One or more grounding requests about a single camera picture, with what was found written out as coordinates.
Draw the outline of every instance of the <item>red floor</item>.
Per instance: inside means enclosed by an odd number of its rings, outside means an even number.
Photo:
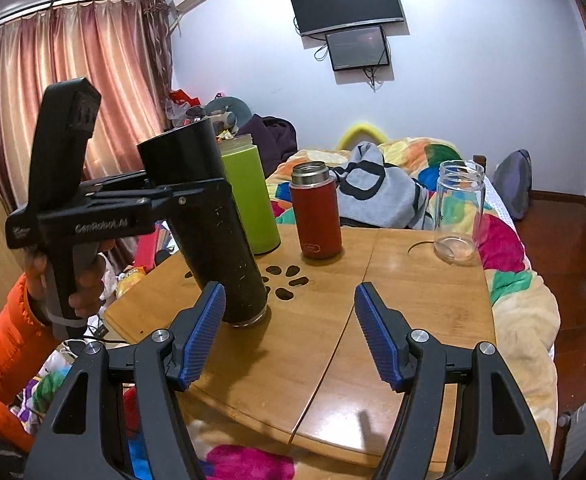
[[[557,298],[559,412],[572,412],[586,402],[586,206],[533,201],[516,227],[533,269]],[[556,455],[562,437],[558,431]]]

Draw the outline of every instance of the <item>pink curtain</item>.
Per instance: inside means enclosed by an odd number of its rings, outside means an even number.
[[[162,131],[140,0],[52,7],[0,27],[0,197],[26,202],[39,102],[52,82],[86,76],[102,105],[86,153],[97,178],[139,170],[136,145]]]

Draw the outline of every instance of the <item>silver thermos lid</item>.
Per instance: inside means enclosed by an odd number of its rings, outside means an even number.
[[[326,164],[319,160],[302,162],[293,166],[291,184],[295,187],[311,187],[323,184],[331,179]]]

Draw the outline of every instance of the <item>tv screen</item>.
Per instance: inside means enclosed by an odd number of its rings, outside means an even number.
[[[382,27],[349,28],[326,34],[333,70],[388,66],[388,52]]]
[[[291,0],[291,3],[301,35],[404,20],[399,0]]]

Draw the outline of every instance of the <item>green water bottle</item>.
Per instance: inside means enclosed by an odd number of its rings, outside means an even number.
[[[223,140],[219,150],[250,250],[253,254],[271,252],[280,243],[279,232],[257,146],[250,135],[242,135]]]

